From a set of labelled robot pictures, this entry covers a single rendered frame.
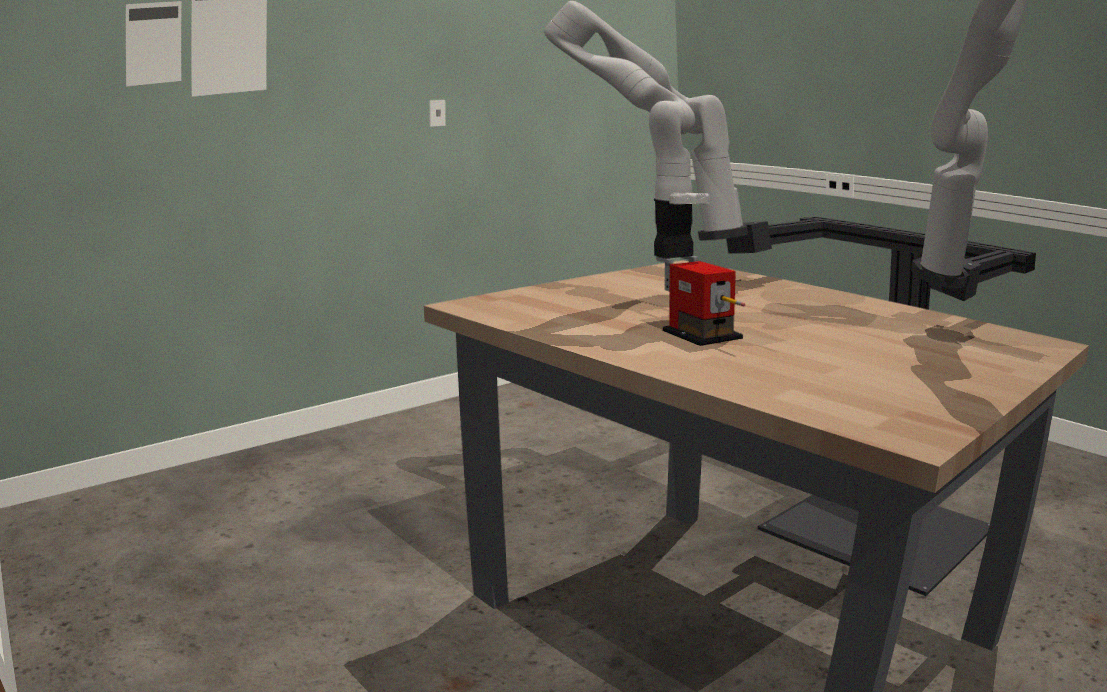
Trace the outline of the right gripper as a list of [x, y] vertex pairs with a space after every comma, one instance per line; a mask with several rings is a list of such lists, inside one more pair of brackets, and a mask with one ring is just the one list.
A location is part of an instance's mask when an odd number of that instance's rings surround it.
[[699, 257], [693, 256], [691, 237], [692, 204], [708, 204], [710, 195], [692, 193], [691, 176], [656, 175], [654, 202], [658, 227], [654, 254], [656, 261], [665, 262], [665, 290], [669, 291], [670, 264], [674, 264], [671, 258], [699, 261]]

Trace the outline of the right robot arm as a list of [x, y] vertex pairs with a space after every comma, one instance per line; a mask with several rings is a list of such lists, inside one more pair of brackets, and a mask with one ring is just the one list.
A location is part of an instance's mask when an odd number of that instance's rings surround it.
[[[594, 33], [600, 34], [610, 56], [594, 55], [583, 49]], [[738, 188], [734, 188], [728, 159], [725, 109], [717, 96], [687, 99], [677, 93], [660, 61], [580, 2], [567, 2], [544, 28], [544, 37], [606, 80], [635, 107], [650, 112], [656, 175], [691, 176], [690, 151], [683, 147], [681, 135], [702, 133], [701, 144], [692, 149], [691, 157], [697, 192], [710, 195], [710, 204], [701, 204], [703, 229], [720, 231], [742, 226]]]

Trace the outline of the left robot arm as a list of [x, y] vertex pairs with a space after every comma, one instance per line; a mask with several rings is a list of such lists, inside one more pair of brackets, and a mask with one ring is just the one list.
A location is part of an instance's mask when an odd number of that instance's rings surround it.
[[963, 273], [972, 204], [989, 143], [984, 114], [969, 107], [981, 87], [1006, 65], [1025, 6], [1027, 0], [979, 0], [932, 120], [937, 149], [955, 152], [954, 159], [934, 172], [921, 259], [932, 272]]

